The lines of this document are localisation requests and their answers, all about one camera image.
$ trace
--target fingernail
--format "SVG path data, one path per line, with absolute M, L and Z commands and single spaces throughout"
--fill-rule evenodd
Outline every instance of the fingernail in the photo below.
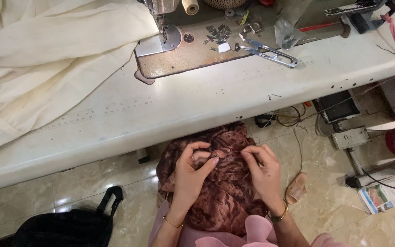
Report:
M 217 162 L 219 162 L 219 157 L 216 157 L 216 158 L 213 159 L 213 164 L 214 165 L 217 165 Z

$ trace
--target basket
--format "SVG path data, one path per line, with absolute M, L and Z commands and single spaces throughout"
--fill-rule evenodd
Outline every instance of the basket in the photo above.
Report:
M 234 9 L 246 3 L 246 0 L 204 0 L 204 2 L 216 9 Z

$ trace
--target newspaper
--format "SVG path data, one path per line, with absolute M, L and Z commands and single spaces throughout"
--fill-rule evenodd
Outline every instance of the newspaper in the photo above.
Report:
M 395 177 L 381 182 L 395 188 Z M 371 214 L 384 212 L 395 207 L 395 189 L 379 183 L 372 183 L 358 189 L 358 194 L 365 209 Z

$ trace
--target plastic bag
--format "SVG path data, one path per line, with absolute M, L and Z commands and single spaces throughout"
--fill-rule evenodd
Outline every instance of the plastic bag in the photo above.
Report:
M 275 22 L 275 40 L 283 50 L 290 50 L 305 35 L 283 18 Z

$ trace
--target marble floor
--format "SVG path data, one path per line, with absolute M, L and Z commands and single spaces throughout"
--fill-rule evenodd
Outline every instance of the marble floor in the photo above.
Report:
M 311 113 L 315 113 L 313 107 L 307 109 L 307 115 Z M 348 120 L 346 124 L 371 127 L 391 121 L 387 113 L 376 111 Z M 244 122 L 248 125 L 248 134 L 257 143 L 267 143 L 278 156 L 283 189 L 301 166 L 309 177 L 308 193 L 289 209 L 309 242 L 316 235 L 329 232 L 335 241 L 354 247 L 395 246 L 395 208 L 369 215 L 363 210 L 356 191 L 341 185 L 346 174 L 354 174 L 352 165 L 344 151 L 334 148 L 330 138 L 315 133 L 315 117 L 294 127 L 272 121 L 272 125 L 263 130 L 254 125 L 253 119 Z M 165 145 L 152 146 L 151 157 L 159 157 Z M 356 151 L 367 169 L 395 158 L 386 148 L 382 132 Z M 106 188 L 121 185 L 125 199 L 115 214 L 109 246 L 146 246 L 156 214 L 156 165 L 156 159 L 139 164 L 136 152 L 131 152 L 1 188 L 0 238 L 14 233 L 33 215 L 72 208 L 93 209 Z

